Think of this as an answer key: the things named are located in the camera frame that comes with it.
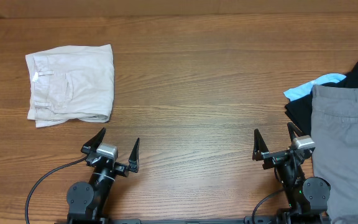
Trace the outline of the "grey shorts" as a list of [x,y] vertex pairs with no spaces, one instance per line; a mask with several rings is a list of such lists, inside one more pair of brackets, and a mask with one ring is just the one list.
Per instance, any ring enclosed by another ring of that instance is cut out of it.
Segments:
[[332,223],[358,223],[358,88],[313,87],[313,173],[331,185]]

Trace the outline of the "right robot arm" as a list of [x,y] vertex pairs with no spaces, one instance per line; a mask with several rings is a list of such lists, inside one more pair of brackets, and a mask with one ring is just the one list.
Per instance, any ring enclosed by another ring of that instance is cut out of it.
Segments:
[[[329,223],[324,216],[328,209],[330,184],[320,177],[305,177],[301,165],[311,158],[315,142],[293,123],[287,124],[291,145],[278,152],[270,152],[258,129],[254,130],[252,159],[262,161],[263,169],[273,169],[282,189],[263,198],[253,209],[251,223]],[[280,193],[286,195],[288,208],[277,210],[274,216],[257,216],[258,208]]]

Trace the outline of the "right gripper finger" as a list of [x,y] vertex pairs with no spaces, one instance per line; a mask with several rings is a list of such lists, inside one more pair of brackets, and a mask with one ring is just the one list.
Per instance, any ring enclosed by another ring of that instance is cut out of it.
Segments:
[[265,155],[269,153],[267,145],[258,129],[254,130],[254,149],[252,159],[255,161],[264,160]]
[[297,137],[304,136],[304,133],[299,130],[294,123],[288,122],[287,123],[288,133],[290,135],[290,140],[293,141]]

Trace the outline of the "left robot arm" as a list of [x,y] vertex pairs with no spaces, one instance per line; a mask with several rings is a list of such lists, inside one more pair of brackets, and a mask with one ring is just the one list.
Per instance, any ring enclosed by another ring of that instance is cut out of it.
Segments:
[[107,223],[109,218],[103,211],[116,177],[128,177],[139,171],[140,139],[136,140],[128,163],[123,164],[117,161],[117,147],[103,142],[105,134],[106,128],[102,128],[81,148],[86,165],[94,171],[88,182],[76,182],[68,189],[69,224]]

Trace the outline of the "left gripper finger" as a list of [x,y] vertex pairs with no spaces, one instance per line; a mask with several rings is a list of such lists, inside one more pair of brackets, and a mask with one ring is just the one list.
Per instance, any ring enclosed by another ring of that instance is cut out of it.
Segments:
[[130,172],[138,173],[139,171],[139,145],[140,145],[140,138],[137,138],[128,159],[129,162],[128,169]]
[[100,146],[106,134],[106,128],[102,128],[94,137],[89,141],[83,144],[81,152],[83,154],[90,154],[91,152],[96,152],[97,148]]

